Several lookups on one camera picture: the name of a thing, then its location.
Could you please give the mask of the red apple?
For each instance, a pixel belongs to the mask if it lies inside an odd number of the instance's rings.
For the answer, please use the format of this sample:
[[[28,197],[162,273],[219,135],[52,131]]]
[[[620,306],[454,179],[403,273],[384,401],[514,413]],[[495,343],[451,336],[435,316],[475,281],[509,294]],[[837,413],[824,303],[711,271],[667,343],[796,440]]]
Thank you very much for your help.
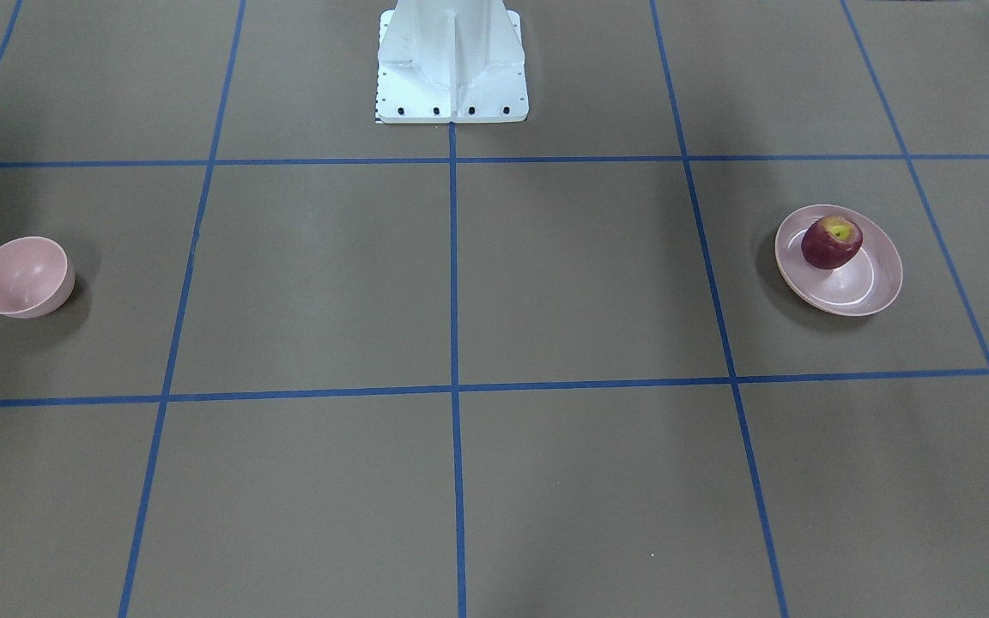
[[[844,215],[825,215],[809,226],[801,239],[804,261],[814,269],[836,270],[862,250],[864,232]]]

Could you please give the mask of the pink bowl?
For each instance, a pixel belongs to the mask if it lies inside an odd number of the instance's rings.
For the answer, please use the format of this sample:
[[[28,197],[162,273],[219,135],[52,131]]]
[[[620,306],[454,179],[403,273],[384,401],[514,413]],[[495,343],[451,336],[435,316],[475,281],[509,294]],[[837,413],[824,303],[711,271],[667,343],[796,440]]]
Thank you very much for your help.
[[[75,285],[74,264],[54,239],[23,236],[0,245],[0,316],[44,317],[66,304]]]

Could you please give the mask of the pink plate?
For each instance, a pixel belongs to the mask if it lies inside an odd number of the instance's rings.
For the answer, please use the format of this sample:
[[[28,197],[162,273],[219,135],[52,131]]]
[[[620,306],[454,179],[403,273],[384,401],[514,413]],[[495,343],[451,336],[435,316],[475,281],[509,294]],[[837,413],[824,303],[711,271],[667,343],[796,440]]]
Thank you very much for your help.
[[[804,261],[800,244],[805,231],[825,215],[844,215],[862,227],[862,250],[836,270],[814,269]],[[813,204],[786,216],[774,235],[774,258],[789,289],[825,312],[863,317],[887,308],[903,282],[901,257],[895,244],[867,216],[833,204]]]

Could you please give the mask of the white pedestal base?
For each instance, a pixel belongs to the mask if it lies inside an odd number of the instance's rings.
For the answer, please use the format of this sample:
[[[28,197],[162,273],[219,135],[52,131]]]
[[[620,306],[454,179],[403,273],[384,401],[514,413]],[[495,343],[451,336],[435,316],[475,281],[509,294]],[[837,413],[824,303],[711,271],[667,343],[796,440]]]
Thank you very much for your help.
[[[380,13],[378,44],[377,122],[530,116],[521,15],[502,1],[397,1]]]

